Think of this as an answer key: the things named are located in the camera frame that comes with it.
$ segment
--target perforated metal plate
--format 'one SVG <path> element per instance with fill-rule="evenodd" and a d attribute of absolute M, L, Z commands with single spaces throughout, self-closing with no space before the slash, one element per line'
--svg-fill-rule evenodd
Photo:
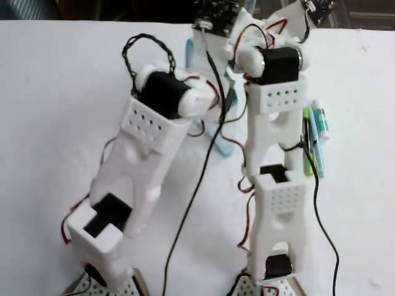
<path fill-rule="evenodd" d="M 125 285 L 118 290 L 117 293 L 108 291 L 105 287 L 101 286 L 98 282 L 92 279 L 91 287 L 83 294 L 78 294 L 78 296 L 148 296 L 147 292 L 144 292 L 143 283 L 137 282 L 131 277 Z M 85 274 L 81 281 L 78 283 L 77 287 L 73 292 L 85 291 L 89 286 L 89 276 Z"/>
<path fill-rule="evenodd" d="M 305 293 L 295 287 L 295 285 L 286 279 L 280 281 L 273 281 L 263 286 L 263 293 L 258 292 L 261 296 L 305 296 Z M 251 282 L 248 276 L 241 276 L 236 284 L 236 287 L 231 296 L 257 296 L 256 287 Z"/>

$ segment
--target circuit board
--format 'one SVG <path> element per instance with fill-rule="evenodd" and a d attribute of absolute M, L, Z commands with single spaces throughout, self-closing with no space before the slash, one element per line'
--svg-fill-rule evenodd
<path fill-rule="evenodd" d="M 302 0 L 305 8 L 307 2 L 312 1 L 316 8 L 315 12 L 309 12 L 309 17 L 316 27 L 320 26 L 322 22 L 328 17 L 335 6 L 334 0 Z"/>
<path fill-rule="evenodd" d="M 241 6 L 238 0 L 204 1 L 196 14 L 193 28 L 200 30 L 200 22 L 211 24 L 205 28 L 213 35 L 229 37 L 235 25 Z"/>

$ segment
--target black wire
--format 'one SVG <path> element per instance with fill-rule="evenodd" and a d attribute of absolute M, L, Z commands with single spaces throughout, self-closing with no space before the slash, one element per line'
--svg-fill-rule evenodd
<path fill-rule="evenodd" d="M 307 39 L 309 39 L 310 36 L 310 25 L 309 25 L 309 13 L 310 10 L 306 9 L 304 12 L 304 22 L 306 23 L 306 31 L 304 32 L 304 36 L 302 41 L 299 42 L 299 44 L 303 44 L 307 41 Z"/>
<path fill-rule="evenodd" d="M 266 48 L 269 48 L 269 43 L 267 41 L 267 36 L 266 36 L 265 32 L 262 30 L 262 28 L 260 26 L 258 26 L 256 23 L 250 23 L 246 28 L 249 28 L 249 27 L 257 28 L 263 34 L 263 36 L 265 38 Z"/>
<path fill-rule="evenodd" d="M 168 72 L 170 74 L 174 75 L 174 71 L 176 68 L 176 62 L 175 62 L 174 55 L 173 55 L 172 51 L 161 40 L 155 38 L 153 35 L 145 34 L 145 33 L 141 33 L 139 35 L 130 37 L 129 40 L 126 42 L 125 46 L 123 47 L 122 57 L 125 60 L 125 64 L 128 69 L 128 72 L 130 74 L 130 77 L 133 80 L 133 91 L 136 91 L 135 80 L 136 80 L 137 72 L 135 72 L 134 70 L 131 69 L 131 65 L 130 65 L 127 53 L 128 53 L 129 48 L 131 48 L 138 40 L 143 39 L 143 38 L 152 40 L 153 42 L 158 44 L 167 53 L 168 62 L 170 64 Z"/>
<path fill-rule="evenodd" d="M 87 291 L 89 291 L 89 289 L 92 286 L 92 278 L 89 275 L 88 275 L 88 282 L 89 282 L 89 284 L 88 284 L 88 286 L 87 286 L 87 288 L 85 290 L 82 290 L 81 292 L 75 292 L 75 293 L 74 292 L 66 293 L 66 294 L 63 294 L 62 296 L 77 296 L 77 295 L 82 295 L 82 294 L 87 293 Z"/>
<path fill-rule="evenodd" d="M 203 169 L 202 169 L 201 175 L 199 177 L 199 181 L 197 182 L 197 185 L 196 185 L 195 190 L 193 192 L 192 198 L 189 201 L 189 204 L 188 204 L 188 206 L 187 206 L 187 208 L 186 208 L 186 210 L 184 212 L 183 218 L 181 220 L 181 224 L 178 227 L 177 234 L 176 234 L 176 236 L 174 238 L 174 241 L 173 241 L 172 247 L 170 249 L 170 252 L 168 253 L 166 264 L 165 264 L 165 273 L 164 273 L 164 283 L 163 283 L 162 296 L 166 295 L 167 274 L 168 274 L 168 267 L 169 267 L 169 264 L 170 264 L 170 259 L 172 257 L 175 245 L 177 244 L 177 241 L 178 241 L 178 239 L 180 237 L 181 230 L 183 229 L 186 217 L 188 216 L 188 213 L 191 210 L 191 206 L 192 206 L 192 204 L 193 204 L 193 202 L 195 200 L 196 194 L 198 193 L 200 185 L 201 185 L 201 183 L 203 181 L 203 177 L 204 177 L 204 175 L 206 173 L 207 164 L 208 164 L 209 159 L 210 159 L 211 151 L 213 149 L 213 146 L 214 146 L 214 143 L 215 143 L 215 140 L 216 140 L 217 136 L 221 132 L 222 126 L 223 126 L 223 124 L 225 122 L 225 116 L 226 116 L 226 112 L 227 112 L 226 111 L 226 107 L 225 107 L 225 92 L 223 90 L 223 86 L 222 86 L 222 82 L 221 82 L 221 79 L 220 79 L 220 75 L 218 74 L 217 67 L 215 66 L 214 61 L 212 60 L 211 55 L 210 55 L 208 50 L 206 50 L 206 55 L 207 55 L 207 60 L 208 60 L 208 62 L 210 64 L 210 67 L 212 68 L 212 70 L 214 72 L 215 79 L 217 80 L 217 83 L 218 83 L 218 86 L 219 86 L 219 89 L 220 89 L 220 95 L 221 95 L 221 101 L 222 101 L 220 123 L 218 125 L 218 128 L 217 128 L 212 140 L 211 140 L 211 143 L 210 143 L 210 146 L 209 146 L 209 150 L 207 150 L 206 159 L 204 160 Z"/>
<path fill-rule="evenodd" d="M 297 148 L 303 148 L 303 151 L 313 169 L 313 174 L 314 174 L 314 179 L 315 179 L 315 186 L 314 186 L 314 196 L 313 196 L 313 205 L 314 205 L 314 212 L 315 212 L 315 217 L 317 218 L 318 221 L 318 225 L 320 225 L 320 228 L 322 230 L 322 232 L 324 233 L 327 241 L 329 242 L 329 244 L 331 245 L 335 255 L 336 255 L 336 265 L 335 265 L 335 271 L 333 272 L 333 283 L 332 283 L 332 295 L 336 296 L 336 280 L 338 278 L 338 270 L 339 270 L 339 264 L 340 264 L 340 257 L 339 257 L 339 253 L 338 250 L 335 247 L 335 244 L 332 242 L 329 234 L 327 233 L 326 229 L 323 227 L 323 224 L 321 222 L 321 218 L 320 218 L 320 214 L 318 213 L 318 208 L 317 208 L 317 196 L 318 196 L 318 188 L 319 188 L 319 184 L 320 184 L 320 178 L 318 177 L 318 173 L 317 173 L 317 169 L 314 165 L 314 161 L 311 158 L 309 151 L 307 150 L 306 145 L 304 144 L 303 141 L 297 143 L 295 146 L 289 148 L 289 149 L 283 149 L 285 152 L 289 152 L 292 151 L 294 149 Z"/>
<path fill-rule="evenodd" d="M 245 105 L 244 105 L 243 112 L 241 112 L 241 114 L 240 114 L 238 117 L 236 117 L 236 118 L 234 118 L 234 119 L 229 119 L 229 120 L 225 121 L 225 124 L 239 121 L 240 119 L 242 119 L 242 117 L 243 117 L 244 114 L 246 113 L 246 110 L 247 110 L 247 97 L 246 97 L 246 103 L 245 103 Z"/>
<path fill-rule="evenodd" d="M 117 138 L 117 137 L 113 137 L 113 138 L 109 139 L 109 140 L 106 142 L 106 144 L 104 145 L 103 151 L 101 152 L 101 156 L 100 156 L 100 165 L 102 165 L 102 164 L 104 163 L 104 154 L 106 154 L 107 147 L 108 147 L 112 142 L 114 142 L 116 138 Z"/>

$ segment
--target white backdrop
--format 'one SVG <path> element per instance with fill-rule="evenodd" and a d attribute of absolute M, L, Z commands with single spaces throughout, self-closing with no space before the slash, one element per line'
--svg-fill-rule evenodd
<path fill-rule="evenodd" d="M 101 149 L 117 132 L 131 86 L 120 53 L 128 37 L 142 31 L 165 41 L 183 65 L 188 25 L 0 22 L 4 295 L 58 295 L 80 275 L 77 259 L 62 244 L 60 222 L 88 191 Z M 309 94 L 326 102 L 332 133 L 318 207 L 341 255 L 338 295 L 390 295 L 395 33 L 316 30 L 308 43 Z M 154 43 L 141 41 L 130 57 L 139 67 L 161 55 Z M 238 127 L 245 139 L 245 119 Z M 183 143 L 147 229 L 125 242 L 127 260 L 142 271 L 153 296 L 160 294 L 165 257 L 207 146 L 204 138 Z M 186 159 L 193 164 L 189 170 Z M 236 190 L 240 163 L 239 152 L 229 159 L 213 154 L 170 265 L 168 295 L 225 295 L 246 264 L 236 249 L 247 200 Z M 335 257 L 312 202 L 306 215 L 308 269 L 299 279 L 308 295 L 326 296 Z"/>

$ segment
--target marker pen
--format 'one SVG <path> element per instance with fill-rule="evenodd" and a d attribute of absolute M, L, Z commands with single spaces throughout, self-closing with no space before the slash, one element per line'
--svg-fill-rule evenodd
<path fill-rule="evenodd" d="M 307 151 L 309 155 L 312 157 L 312 145 L 310 141 L 310 122 L 309 122 L 309 108 L 303 108 L 303 139 L 304 144 L 307 147 Z M 304 174 L 306 177 L 311 177 L 313 175 L 313 169 L 309 163 L 309 159 L 303 154 L 303 165 L 304 165 Z"/>
<path fill-rule="evenodd" d="M 309 107 L 309 117 L 314 118 L 314 112 L 313 112 L 312 107 Z M 315 120 L 310 120 L 310 127 L 311 127 L 310 141 L 312 142 L 312 145 L 313 145 L 314 156 L 315 156 L 315 166 L 316 166 L 317 173 L 318 173 L 319 177 L 323 178 L 324 174 L 325 174 L 325 172 L 324 172 L 325 167 L 324 167 L 324 163 L 323 163 L 320 141 L 318 140 L 318 130 L 317 130 L 317 125 L 315 124 Z"/>
<path fill-rule="evenodd" d="M 315 123 L 317 125 L 318 135 L 323 143 L 327 142 L 330 138 L 328 122 L 326 120 L 325 110 L 319 100 L 313 101 L 313 111 Z"/>

